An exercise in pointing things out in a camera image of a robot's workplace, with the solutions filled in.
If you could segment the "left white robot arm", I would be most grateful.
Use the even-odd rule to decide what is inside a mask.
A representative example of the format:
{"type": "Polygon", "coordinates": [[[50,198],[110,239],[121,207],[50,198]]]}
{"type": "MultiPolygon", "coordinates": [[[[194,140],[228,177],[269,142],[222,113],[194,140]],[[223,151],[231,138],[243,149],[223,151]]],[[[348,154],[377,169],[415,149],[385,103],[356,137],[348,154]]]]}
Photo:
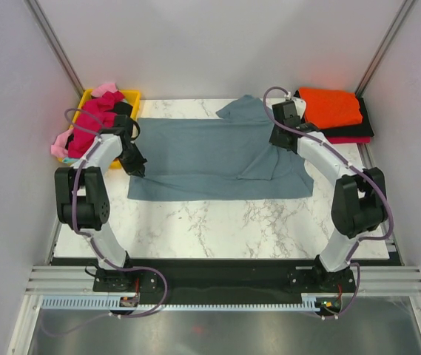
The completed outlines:
{"type": "Polygon", "coordinates": [[[93,291],[137,293],[139,276],[109,223],[111,206],[104,174],[119,160],[128,175],[145,175],[146,159],[135,145],[141,128],[127,115],[116,115],[111,127],[101,125],[96,132],[73,126],[94,139],[74,164],[55,171],[58,220],[82,236],[97,258],[93,291]]]}

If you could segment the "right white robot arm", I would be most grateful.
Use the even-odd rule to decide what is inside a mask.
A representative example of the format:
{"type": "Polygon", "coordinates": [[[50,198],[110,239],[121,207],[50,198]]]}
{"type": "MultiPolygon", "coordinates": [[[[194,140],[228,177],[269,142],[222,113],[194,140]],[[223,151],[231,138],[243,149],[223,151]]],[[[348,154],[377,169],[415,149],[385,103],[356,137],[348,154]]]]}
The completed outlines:
{"type": "Polygon", "coordinates": [[[299,99],[264,107],[274,123],[269,142],[311,163],[333,186],[331,221],[334,231],[313,266],[303,271],[302,287],[335,292],[338,286],[353,289],[356,282],[351,259],[360,244],[374,240],[371,232],[384,222],[393,223],[386,198],[385,176],[378,168],[360,168],[345,158],[314,125],[303,123],[297,112],[299,99]]]}

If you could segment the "yellow plastic bin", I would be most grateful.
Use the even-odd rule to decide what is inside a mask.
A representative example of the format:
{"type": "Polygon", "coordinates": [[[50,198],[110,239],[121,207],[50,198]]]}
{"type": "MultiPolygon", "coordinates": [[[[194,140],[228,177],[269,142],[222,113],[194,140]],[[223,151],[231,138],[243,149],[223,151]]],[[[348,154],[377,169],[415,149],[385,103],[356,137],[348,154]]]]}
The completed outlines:
{"type": "MultiPolygon", "coordinates": [[[[78,104],[78,109],[75,112],[83,112],[85,114],[88,114],[88,112],[86,112],[86,111],[84,111],[82,109],[79,109],[79,105],[84,102],[84,100],[90,94],[90,92],[92,90],[93,89],[88,89],[88,90],[85,91],[85,93],[82,96],[82,99],[81,99],[80,103],[78,104]]],[[[139,106],[140,106],[141,93],[139,91],[135,91],[135,90],[119,90],[118,89],[118,91],[121,92],[124,95],[124,97],[125,97],[124,102],[127,102],[127,103],[129,103],[129,104],[131,104],[133,106],[131,119],[135,120],[137,118],[138,109],[139,109],[139,106]]],[[[65,162],[63,162],[60,159],[58,159],[58,161],[60,161],[62,163],[65,163],[65,164],[71,164],[71,163],[76,162],[77,159],[78,158],[76,158],[76,159],[67,159],[65,162]]]]}

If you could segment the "grey-blue t shirt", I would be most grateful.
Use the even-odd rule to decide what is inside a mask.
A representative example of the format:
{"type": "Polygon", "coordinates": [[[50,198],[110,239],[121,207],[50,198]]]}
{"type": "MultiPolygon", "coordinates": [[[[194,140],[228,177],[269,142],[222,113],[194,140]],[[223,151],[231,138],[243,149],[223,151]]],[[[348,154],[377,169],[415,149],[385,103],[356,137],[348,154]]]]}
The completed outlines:
{"type": "Polygon", "coordinates": [[[142,118],[136,143],[145,175],[129,180],[128,198],[152,202],[311,197],[304,160],[269,143],[263,102],[245,95],[216,118],[142,118]]]}

